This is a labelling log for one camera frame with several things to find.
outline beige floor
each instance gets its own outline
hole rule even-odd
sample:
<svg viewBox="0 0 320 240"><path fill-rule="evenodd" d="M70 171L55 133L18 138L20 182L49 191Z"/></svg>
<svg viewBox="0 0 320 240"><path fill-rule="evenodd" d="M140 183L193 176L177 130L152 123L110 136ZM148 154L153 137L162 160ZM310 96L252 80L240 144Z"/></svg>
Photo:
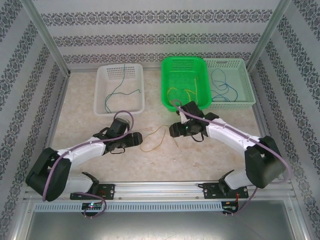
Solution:
<svg viewBox="0 0 320 240"><path fill-rule="evenodd" d="M72 73L64 99L52 147L64 149L82 143L107 127L111 117L93 113L96 73ZM143 136L160 125L171 125L180 119L161 103L161 72L144 72L145 110L135 117L134 132ZM226 122L251 135L259 135L252 109L215 110ZM144 149L156 146L164 134L159 130L147 139ZM176 138L178 147L166 131L162 145L145 153L139 147L127 148L124 154L93 158L74 169L88 172L100 181L197 181L218 180L223 174L244 167L243 157L218 140L206 138L198 143L191 137Z"/></svg>

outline green wire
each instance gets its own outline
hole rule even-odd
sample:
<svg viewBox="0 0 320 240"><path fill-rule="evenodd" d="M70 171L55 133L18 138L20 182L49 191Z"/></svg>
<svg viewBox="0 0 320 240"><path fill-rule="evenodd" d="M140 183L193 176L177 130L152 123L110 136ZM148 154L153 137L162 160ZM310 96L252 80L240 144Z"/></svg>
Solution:
<svg viewBox="0 0 320 240"><path fill-rule="evenodd" d="M123 92L116 92L116 93L115 93L115 91L124 83L124 80L125 80L125 72L126 72L126 65L124 64L124 65L123 65L123 79L122 79L120 85L117 86L117 87L113 90L113 92L112 92L111 94L109 94L108 96L106 96L106 98L105 98L105 100L104 100L104 109L105 109L105 111L106 111L108 114L111 113L111 110L110 110L110 108L107 106L107 101L109 100L109 98L111 98L112 95L116 95L116 94L130 95L130 94L133 94L133 93L136 92L136 91L139 91L139 93L141 93L139 89L134 90L133 92L130 92L130 93L123 93Z"/></svg>

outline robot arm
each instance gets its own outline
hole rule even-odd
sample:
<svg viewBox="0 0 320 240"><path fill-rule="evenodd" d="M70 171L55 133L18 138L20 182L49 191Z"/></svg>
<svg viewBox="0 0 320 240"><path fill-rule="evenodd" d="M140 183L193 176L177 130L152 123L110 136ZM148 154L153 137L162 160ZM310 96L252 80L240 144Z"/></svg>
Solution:
<svg viewBox="0 0 320 240"><path fill-rule="evenodd" d="M80 144L83 146L72 152L70 150L74 147L57 151L52 148L44 149L26 177L26 184L40 195L43 195L50 168L62 154L70 151L69 154L59 161L53 172L46 194L46 200L49 202L53 201L62 193L83 192L95 195L99 181L86 172L79 175L73 175L70 174L70 170L92 158L107 153L114 154L113 151L116 148L122 149L124 153L125 148L140 145L143 139L139 132L130 133L125 137L114 141L88 144L88 142L91 143L96 140L113 139L122 136L127 130L129 130L128 122L121 118L116 118L110 127L106 127L94 134L93 137Z"/></svg>
<svg viewBox="0 0 320 240"><path fill-rule="evenodd" d="M219 116L211 112L204 115L194 101L189 102L181 108L187 113L211 120L213 123L188 117L178 111L177 113L181 116L181 122L174 123L170 126L170 135L172 137L186 137L201 133L202 137L206 136L220 140L243 155L245 159L245 169L232 170L219 179L219 189L226 196L228 196L228 193L232 190L244 186L254 185L263 189L285 171L286 167L278 158L248 140L248 138L255 140L275 151L277 154L280 154L275 141L271 137L265 136L260 138L249 135L230 126L219 118ZM230 130L230 128L242 133L246 137L240 136Z"/></svg>

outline basket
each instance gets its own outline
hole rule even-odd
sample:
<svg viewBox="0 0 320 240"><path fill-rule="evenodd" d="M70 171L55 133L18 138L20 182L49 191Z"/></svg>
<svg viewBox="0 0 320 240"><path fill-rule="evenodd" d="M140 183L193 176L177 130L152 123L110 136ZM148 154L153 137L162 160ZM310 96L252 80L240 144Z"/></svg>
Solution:
<svg viewBox="0 0 320 240"><path fill-rule="evenodd" d="M176 111L173 100L182 105L195 101L200 109L211 104L207 66L200 57L170 56L161 64L161 101L170 111Z"/></svg>
<svg viewBox="0 0 320 240"><path fill-rule="evenodd" d="M207 65L212 94L212 103L209 109L246 109L256 103L243 59L204 58L203 60ZM224 89L224 80L230 86L228 92L220 91Z"/></svg>
<svg viewBox="0 0 320 240"><path fill-rule="evenodd" d="M107 96L113 92L114 94L106 101ZM144 73L140 64L111 64L98 68L94 91L94 114L109 117L120 110L140 114L144 109Z"/></svg>

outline patterned wallpaper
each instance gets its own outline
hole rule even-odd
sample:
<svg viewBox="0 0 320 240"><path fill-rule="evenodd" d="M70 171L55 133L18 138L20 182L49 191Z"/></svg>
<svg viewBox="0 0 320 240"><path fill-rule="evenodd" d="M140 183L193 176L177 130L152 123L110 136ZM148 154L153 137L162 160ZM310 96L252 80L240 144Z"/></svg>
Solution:
<svg viewBox="0 0 320 240"><path fill-rule="evenodd" d="M167 56L248 60L279 0L35 0L70 69Z"/></svg>
<svg viewBox="0 0 320 240"><path fill-rule="evenodd" d="M294 0L251 72L267 127L291 163L312 239L320 239L320 6Z"/></svg>
<svg viewBox="0 0 320 240"><path fill-rule="evenodd" d="M42 149L65 76L18 0L0 0L0 240L22 200L25 178Z"/></svg>

